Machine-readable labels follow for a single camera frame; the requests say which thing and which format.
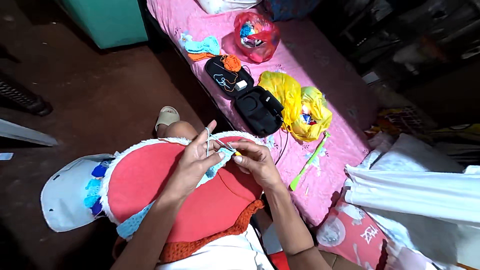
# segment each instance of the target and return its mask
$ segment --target brown floor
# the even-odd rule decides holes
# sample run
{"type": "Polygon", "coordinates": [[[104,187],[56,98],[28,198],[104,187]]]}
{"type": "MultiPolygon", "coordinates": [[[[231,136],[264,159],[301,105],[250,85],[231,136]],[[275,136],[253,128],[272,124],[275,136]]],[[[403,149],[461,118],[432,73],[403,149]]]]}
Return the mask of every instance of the brown floor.
{"type": "Polygon", "coordinates": [[[54,111],[39,117],[0,108],[0,118],[49,134],[60,145],[0,149],[14,152],[12,160],[0,161],[0,269],[106,269],[113,224],[103,219],[53,232],[39,203],[46,180],[78,157],[123,151],[151,138],[163,106],[175,107],[199,131],[216,111],[173,50],[158,59],[145,45],[99,54],[55,7],[47,5],[46,12],[38,9],[45,7],[40,1],[17,2],[0,1],[0,44],[21,63],[0,59],[0,70],[54,111]]]}

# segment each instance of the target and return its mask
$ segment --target open black case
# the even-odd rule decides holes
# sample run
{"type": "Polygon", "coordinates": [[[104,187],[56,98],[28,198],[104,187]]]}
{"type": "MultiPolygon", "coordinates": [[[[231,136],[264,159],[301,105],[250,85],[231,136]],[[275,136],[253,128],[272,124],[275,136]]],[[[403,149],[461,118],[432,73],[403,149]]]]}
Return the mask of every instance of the open black case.
{"type": "Polygon", "coordinates": [[[253,86],[254,80],[244,68],[237,72],[238,77],[235,79],[234,73],[224,69],[221,57],[220,55],[209,59],[205,71],[225,94],[234,99],[235,109],[253,134],[261,137],[273,134],[283,123],[282,104],[269,91],[253,86]],[[237,91],[235,84],[242,80],[247,86],[237,91]]]}

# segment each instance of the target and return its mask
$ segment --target leg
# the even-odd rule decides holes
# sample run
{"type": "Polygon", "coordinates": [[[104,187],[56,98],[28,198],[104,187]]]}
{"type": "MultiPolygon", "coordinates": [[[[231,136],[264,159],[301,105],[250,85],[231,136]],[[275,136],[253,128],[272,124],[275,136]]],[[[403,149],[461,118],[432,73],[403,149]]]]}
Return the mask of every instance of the leg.
{"type": "Polygon", "coordinates": [[[198,133],[192,127],[192,125],[190,125],[190,123],[185,121],[177,121],[170,125],[158,125],[156,135],[159,138],[176,137],[186,138],[193,141],[198,136],[198,133]]]}

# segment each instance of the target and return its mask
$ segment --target white shirt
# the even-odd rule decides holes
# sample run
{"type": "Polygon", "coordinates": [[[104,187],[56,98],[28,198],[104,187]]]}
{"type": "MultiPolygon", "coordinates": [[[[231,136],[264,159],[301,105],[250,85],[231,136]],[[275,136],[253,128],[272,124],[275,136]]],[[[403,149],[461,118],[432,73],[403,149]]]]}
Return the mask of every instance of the white shirt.
{"type": "Polygon", "coordinates": [[[262,250],[255,230],[248,225],[240,235],[228,235],[214,240],[188,258],[157,265],[155,270],[273,270],[262,250]]]}

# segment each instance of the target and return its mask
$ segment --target red plastic bag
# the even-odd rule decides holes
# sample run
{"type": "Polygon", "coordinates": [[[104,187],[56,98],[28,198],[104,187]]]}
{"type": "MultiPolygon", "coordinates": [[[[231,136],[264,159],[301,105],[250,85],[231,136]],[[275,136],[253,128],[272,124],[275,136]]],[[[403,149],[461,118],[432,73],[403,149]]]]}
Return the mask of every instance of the red plastic bag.
{"type": "Polygon", "coordinates": [[[275,24],[260,14],[242,12],[235,17],[233,26],[235,43],[243,54],[258,63],[272,58],[280,42],[280,31],[275,24]]]}

